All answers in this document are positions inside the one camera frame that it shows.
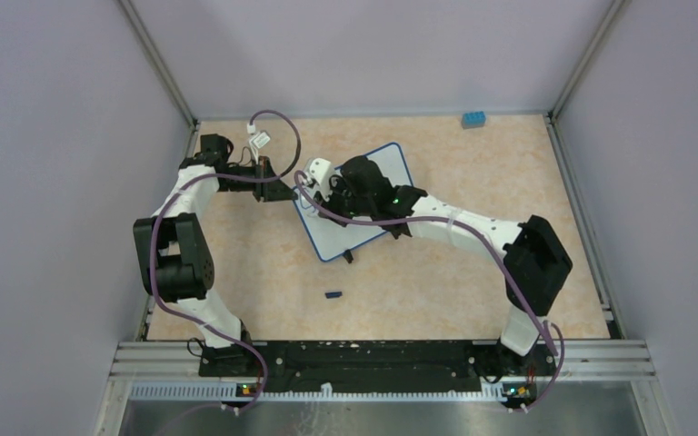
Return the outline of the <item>blue framed whiteboard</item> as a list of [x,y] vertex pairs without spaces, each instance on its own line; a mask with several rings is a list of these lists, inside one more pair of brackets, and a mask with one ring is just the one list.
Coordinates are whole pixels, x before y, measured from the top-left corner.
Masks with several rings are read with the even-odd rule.
[[[365,156],[378,164],[382,174],[392,185],[413,185],[403,148],[399,143],[380,146]],[[307,239],[314,248],[317,258],[324,263],[344,258],[346,251],[353,251],[360,246],[378,239],[387,231],[377,226],[341,225],[317,216],[317,211],[303,200],[296,187],[293,188],[296,199],[294,208],[304,227]]]

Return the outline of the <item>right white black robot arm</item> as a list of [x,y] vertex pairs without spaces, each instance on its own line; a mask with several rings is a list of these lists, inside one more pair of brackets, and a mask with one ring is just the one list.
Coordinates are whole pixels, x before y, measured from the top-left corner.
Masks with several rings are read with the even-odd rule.
[[504,372],[520,374],[529,367],[538,340],[553,345],[547,318],[573,262],[545,218],[533,214],[514,222],[466,211],[422,188],[393,184],[376,162],[363,155],[340,169],[314,158],[297,187],[316,206],[319,217],[342,227],[378,227],[394,238],[448,243],[493,260],[511,304],[496,350]]

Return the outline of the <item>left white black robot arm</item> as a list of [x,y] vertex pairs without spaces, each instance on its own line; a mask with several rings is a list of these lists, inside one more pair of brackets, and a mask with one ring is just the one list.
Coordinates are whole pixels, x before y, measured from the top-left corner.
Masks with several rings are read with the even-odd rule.
[[201,218],[217,193],[251,193],[261,203],[292,201],[294,191],[278,177],[266,156],[233,163],[233,143],[219,134],[200,138],[200,149],[179,167],[173,190],[148,218],[133,224],[145,290],[164,312],[193,323],[205,346],[219,351],[233,375],[254,367],[255,352],[244,344],[244,323],[214,289],[214,260]]

